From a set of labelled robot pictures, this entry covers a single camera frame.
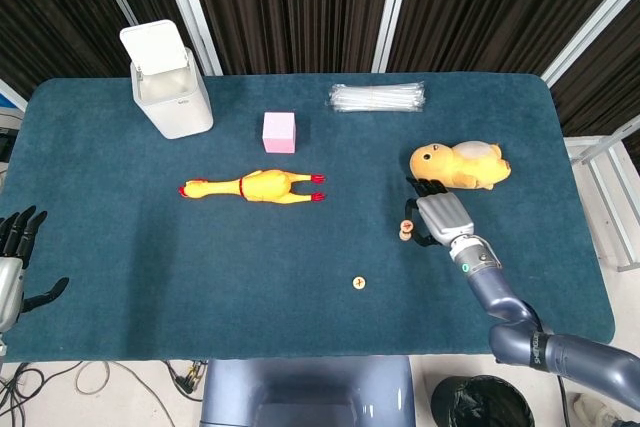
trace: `white floor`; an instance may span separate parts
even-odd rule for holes
[[[627,173],[633,177],[640,192],[640,178],[622,146],[616,147]],[[599,166],[611,183],[614,198],[624,211],[625,222],[630,229],[631,237],[638,239],[640,250],[640,226],[635,225],[625,199],[616,188],[613,171],[604,160]],[[585,212],[594,238],[594,245],[600,260],[611,305],[616,319],[616,335],[613,345],[640,355],[640,270],[618,273],[616,266],[622,260],[622,252],[616,241],[615,231],[607,217],[604,204],[596,190],[595,184],[583,166],[575,167],[574,174],[578,189],[585,205]],[[434,426],[429,411],[429,398],[437,383],[450,375],[492,374],[506,379],[515,385],[527,399],[533,411],[536,425],[542,427],[560,427],[562,409],[560,395],[555,377],[525,368],[497,365],[489,355],[425,355],[411,359],[414,372],[414,388],[416,399],[416,417],[419,427]],[[126,362],[147,382],[166,405],[176,426],[197,426],[200,415],[200,404],[183,399],[176,392],[169,380],[166,368],[160,362]],[[36,366],[46,374],[54,373],[73,363],[42,363]],[[182,374],[186,373],[188,363],[174,362],[174,366]],[[15,364],[7,364],[2,370],[4,378],[10,377]],[[24,390],[37,385],[37,378],[27,374]],[[97,388],[104,379],[102,364],[89,366],[80,378],[80,387],[84,390]],[[114,366],[106,388],[93,396],[82,396],[75,391],[75,371],[52,380],[43,391],[26,404],[27,426],[69,426],[91,425],[106,426],[169,426],[162,409],[156,400],[134,378],[124,370]],[[576,392],[587,389],[571,382],[566,382],[569,398]],[[194,395],[202,395],[202,385]],[[640,413],[623,405],[606,400],[625,418],[640,422]],[[8,415],[0,417],[0,427],[11,425]],[[572,418],[572,425],[579,427],[577,419]]]

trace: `stuffed animal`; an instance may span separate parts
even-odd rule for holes
[[[282,170],[256,170],[240,179],[223,182],[206,179],[189,180],[178,190],[180,195],[189,199],[199,199],[213,194],[233,194],[240,195],[251,202],[275,202],[276,204],[324,200],[324,194],[320,192],[304,195],[291,192],[291,184],[305,180],[322,184],[324,175],[294,174]]]
[[[453,148],[429,144],[417,149],[409,161],[416,179],[439,180],[445,187],[493,189],[509,177],[511,166],[496,144],[463,142]]]

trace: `yellow rubber chicken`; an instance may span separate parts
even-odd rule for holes
[[[291,184],[310,180],[322,184],[324,175],[294,174],[282,170],[256,170],[236,180],[212,182],[206,179],[189,180],[180,187],[179,192],[189,199],[200,199],[206,195],[233,194],[241,195],[251,202],[275,202],[276,204],[293,204],[295,202],[319,202],[325,195],[300,195],[291,192]]]

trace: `black garbage bag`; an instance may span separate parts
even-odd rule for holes
[[[509,382],[491,375],[448,377],[431,396],[438,427],[534,427],[522,394]]]

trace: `white bin lid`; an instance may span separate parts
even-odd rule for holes
[[[144,75],[154,75],[187,66],[187,51],[176,24],[159,20],[127,27],[120,31],[120,40],[133,65]]]

